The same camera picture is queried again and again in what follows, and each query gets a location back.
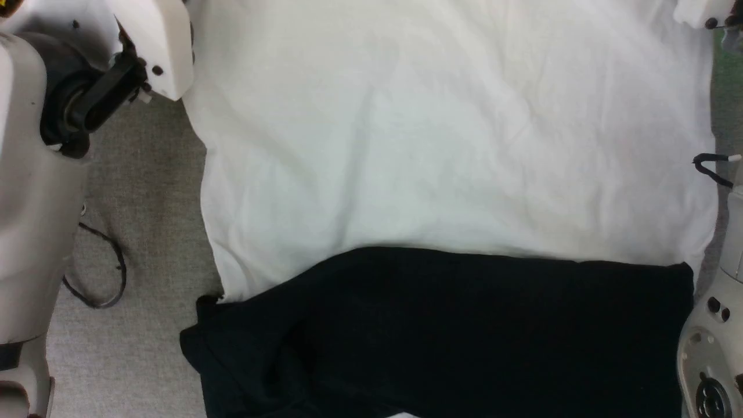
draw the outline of gray floor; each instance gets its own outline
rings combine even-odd
[[[743,151],[743,60],[724,57],[716,66],[713,114],[719,151]],[[204,148],[182,105],[166,100],[119,112],[96,146],[84,222],[124,245],[130,284],[120,305],[102,312],[60,293],[48,344],[54,417],[203,418],[178,332],[195,321],[195,299],[220,289],[198,206]],[[727,222],[721,208],[702,289]],[[75,261],[86,289],[115,292],[116,259],[104,242],[79,234]]]

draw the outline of black cloth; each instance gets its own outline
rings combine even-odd
[[[403,248],[334,257],[181,348],[210,418],[672,417],[689,266]]]

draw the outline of black cable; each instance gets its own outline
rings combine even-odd
[[[110,300],[103,303],[96,303],[93,302],[90,298],[80,293],[77,289],[72,287],[70,282],[67,281],[66,276],[62,276],[62,283],[65,285],[67,290],[70,291],[70,293],[80,299],[87,307],[92,309],[107,309],[112,307],[113,305],[116,305],[119,303],[119,300],[121,300],[121,297],[124,296],[124,289],[126,289],[126,261],[124,260],[124,252],[121,250],[121,246],[118,242],[114,241],[112,238],[108,237],[106,234],[104,234],[101,231],[98,231],[97,229],[93,229],[86,224],[79,222],[78,226],[80,226],[83,230],[95,235],[96,237],[99,237],[106,241],[113,249],[114,253],[116,253],[116,258],[119,260],[119,266],[117,267],[118,270],[121,271],[121,286],[119,287],[119,292]]]
[[[694,163],[694,167],[696,167],[697,171],[699,171],[702,174],[708,175],[709,177],[712,178],[712,180],[716,181],[717,184],[720,184],[721,186],[725,186],[725,187],[727,187],[729,189],[732,189],[733,188],[733,182],[732,181],[730,181],[730,180],[728,180],[728,179],[720,176],[719,174],[715,173],[714,171],[712,171],[712,170],[706,168],[705,166],[701,165],[701,163],[707,162],[707,161],[724,161],[724,162],[728,162],[728,161],[735,161],[735,160],[732,160],[731,157],[728,156],[728,155],[703,153],[703,154],[699,154],[696,157],[694,157],[694,161],[692,161],[692,163]]]

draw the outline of white cloth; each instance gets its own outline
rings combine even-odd
[[[185,103],[226,299],[364,245],[698,269],[713,45],[674,6],[204,2]]]

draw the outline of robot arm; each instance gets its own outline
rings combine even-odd
[[[0,416],[49,416],[89,135],[137,95],[181,98],[191,44],[181,0],[0,0]]]

